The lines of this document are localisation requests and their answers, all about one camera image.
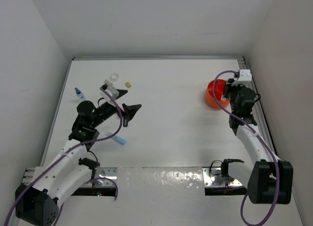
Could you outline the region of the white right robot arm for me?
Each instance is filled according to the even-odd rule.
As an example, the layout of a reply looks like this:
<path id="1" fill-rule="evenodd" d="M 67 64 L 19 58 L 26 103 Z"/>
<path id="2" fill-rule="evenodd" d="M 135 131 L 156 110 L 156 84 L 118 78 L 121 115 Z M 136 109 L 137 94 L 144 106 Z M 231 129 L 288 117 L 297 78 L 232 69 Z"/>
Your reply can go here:
<path id="1" fill-rule="evenodd" d="M 117 99 L 127 90 L 102 86 L 105 103 L 96 107 L 85 100 L 77 106 L 77 117 L 63 148 L 53 161 L 29 184 L 22 183 L 15 192 L 10 209 L 17 218 L 33 226 L 54 226 L 59 219 L 64 202 L 83 184 L 94 182 L 100 163 L 85 155 L 94 143 L 100 142 L 97 127 L 111 116 L 120 118 L 118 129 L 133 119 L 142 105 L 119 106 Z"/>

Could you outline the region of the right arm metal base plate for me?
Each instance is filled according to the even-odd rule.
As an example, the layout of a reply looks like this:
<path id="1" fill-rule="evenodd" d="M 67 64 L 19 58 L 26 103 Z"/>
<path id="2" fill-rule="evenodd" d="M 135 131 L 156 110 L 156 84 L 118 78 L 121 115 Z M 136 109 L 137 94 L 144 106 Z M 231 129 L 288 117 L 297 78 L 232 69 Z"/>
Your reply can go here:
<path id="1" fill-rule="evenodd" d="M 220 167 L 203 167 L 203 183 L 205 188 L 233 188 L 243 187 L 243 185 L 237 180 L 232 178 L 224 178 L 220 173 Z"/>

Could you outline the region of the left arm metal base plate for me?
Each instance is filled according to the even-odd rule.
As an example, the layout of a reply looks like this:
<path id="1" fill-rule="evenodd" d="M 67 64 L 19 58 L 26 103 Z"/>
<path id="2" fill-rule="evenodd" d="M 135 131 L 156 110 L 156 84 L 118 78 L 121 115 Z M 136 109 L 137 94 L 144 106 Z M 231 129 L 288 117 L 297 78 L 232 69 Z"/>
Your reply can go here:
<path id="1" fill-rule="evenodd" d="M 91 188 L 92 186 L 97 188 L 114 187 L 113 182 L 116 183 L 117 181 L 117 168 L 101 167 L 95 172 L 94 178 L 97 180 L 95 180 L 94 182 L 85 183 L 81 187 L 84 188 Z"/>

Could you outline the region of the light blue highlighter pen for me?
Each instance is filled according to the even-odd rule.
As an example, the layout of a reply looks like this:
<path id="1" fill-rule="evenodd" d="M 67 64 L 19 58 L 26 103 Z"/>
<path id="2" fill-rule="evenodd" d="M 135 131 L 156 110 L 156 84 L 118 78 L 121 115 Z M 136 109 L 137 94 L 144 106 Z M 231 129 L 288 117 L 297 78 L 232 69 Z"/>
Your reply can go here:
<path id="1" fill-rule="evenodd" d="M 117 135 L 113 136 L 111 132 L 106 132 L 105 135 L 107 137 L 110 137 L 110 139 L 114 140 L 115 142 L 117 142 L 120 145 L 125 145 L 126 144 L 126 140 L 125 139 L 123 139 L 122 137 L 117 136 Z"/>

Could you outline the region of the blue cap spray bottle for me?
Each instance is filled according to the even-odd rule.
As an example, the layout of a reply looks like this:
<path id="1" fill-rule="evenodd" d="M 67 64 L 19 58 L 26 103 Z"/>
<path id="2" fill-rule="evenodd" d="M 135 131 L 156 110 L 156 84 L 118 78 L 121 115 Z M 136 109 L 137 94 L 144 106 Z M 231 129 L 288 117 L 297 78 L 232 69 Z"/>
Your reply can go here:
<path id="1" fill-rule="evenodd" d="M 86 97 L 84 96 L 84 94 L 78 89 L 78 88 L 74 88 L 75 90 L 75 94 L 77 96 L 77 103 L 86 101 Z"/>

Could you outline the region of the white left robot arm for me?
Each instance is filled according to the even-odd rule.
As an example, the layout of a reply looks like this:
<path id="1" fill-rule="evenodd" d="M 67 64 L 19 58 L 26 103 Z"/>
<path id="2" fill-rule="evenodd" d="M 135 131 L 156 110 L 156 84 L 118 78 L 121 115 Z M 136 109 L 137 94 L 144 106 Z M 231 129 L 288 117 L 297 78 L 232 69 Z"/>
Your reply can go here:
<path id="1" fill-rule="evenodd" d="M 221 163 L 221 176 L 237 179 L 254 204 L 269 204 L 273 200 L 277 200 L 277 204 L 289 204 L 293 166 L 273 153 L 259 133 L 252 108 L 260 100 L 260 94 L 234 82 L 234 79 L 211 81 L 208 91 L 220 108 L 222 97 L 230 102 L 229 126 L 244 145 L 254 166 L 249 169 L 243 160 L 227 158 Z"/>

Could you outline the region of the pink black highlighter pen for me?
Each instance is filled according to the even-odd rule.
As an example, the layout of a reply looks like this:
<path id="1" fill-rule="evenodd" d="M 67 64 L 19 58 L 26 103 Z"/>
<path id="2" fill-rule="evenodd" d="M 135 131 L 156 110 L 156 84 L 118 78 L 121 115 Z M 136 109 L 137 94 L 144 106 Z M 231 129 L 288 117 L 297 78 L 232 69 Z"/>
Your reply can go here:
<path id="1" fill-rule="evenodd" d="M 128 127 L 128 120 L 126 117 L 123 117 L 123 127 Z"/>

